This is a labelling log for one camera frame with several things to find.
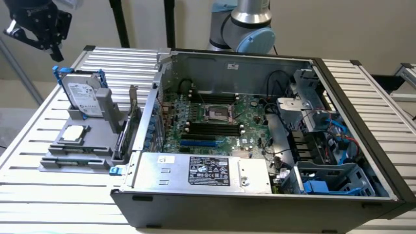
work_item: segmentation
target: blue pcie slot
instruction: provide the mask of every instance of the blue pcie slot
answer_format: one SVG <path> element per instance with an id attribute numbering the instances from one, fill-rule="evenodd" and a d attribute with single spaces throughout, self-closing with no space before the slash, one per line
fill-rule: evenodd
<path id="1" fill-rule="evenodd" d="M 193 140 L 181 140 L 181 146 L 196 146 L 196 147 L 217 147 L 217 143 L 214 141 L 193 141 Z"/>

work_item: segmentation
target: motherboard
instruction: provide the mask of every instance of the motherboard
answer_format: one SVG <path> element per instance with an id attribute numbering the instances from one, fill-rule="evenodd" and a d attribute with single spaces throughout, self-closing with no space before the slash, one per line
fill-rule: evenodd
<path id="1" fill-rule="evenodd" d="M 165 94 L 165 153 L 264 158 L 269 140 L 260 97 Z"/>

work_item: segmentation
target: power supply label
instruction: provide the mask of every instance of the power supply label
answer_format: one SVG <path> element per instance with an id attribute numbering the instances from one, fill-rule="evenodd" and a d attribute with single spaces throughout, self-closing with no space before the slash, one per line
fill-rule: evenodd
<path id="1" fill-rule="evenodd" d="M 189 177 L 192 185 L 229 186 L 228 158 L 189 157 Z"/>

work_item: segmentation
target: warning label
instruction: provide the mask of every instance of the warning label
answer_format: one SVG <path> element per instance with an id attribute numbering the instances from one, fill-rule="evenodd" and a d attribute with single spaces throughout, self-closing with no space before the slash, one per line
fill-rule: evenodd
<path id="1" fill-rule="evenodd" d="M 229 186 L 228 158 L 190 157 L 188 182 L 192 185 Z"/>
<path id="2" fill-rule="evenodd" d="M 101 117 L 101 109 L 92 87 L 78 83 L 68 83 L 68 87 L 78 109 L 88 116 Z"/>

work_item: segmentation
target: gray cylinder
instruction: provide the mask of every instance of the gray cylinder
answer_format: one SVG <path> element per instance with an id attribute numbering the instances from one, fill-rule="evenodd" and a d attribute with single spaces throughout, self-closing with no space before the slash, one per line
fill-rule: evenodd
<path id="1" fill-rule="evenodd" d="M 229 15 L 230 11 L 213 12 L 210 16 L 210 35 L 209 35 L 209 44 L 208 50 L 213 51 L 226 51 L 230 50 L 230 47 L 222 40 L 221 29 L 224 21 Z"/>
<path id="2" fill-rule="evenodd" d="M 245 27 L 246 24 L 237 25 L 229 19 L 224 24 L 222 39 L 233 51 L 241 53 L 266 54 L 274 44 L 274 32 L 269 25 L 260 28 Z"/>
<path id="3" fill-rule="evenodd" d="M 248 24 L 266 23 L 272 20 L 268 5 L 269 0 L 238 0 L 237 7 L 232 11 L 232 18 Z"/>

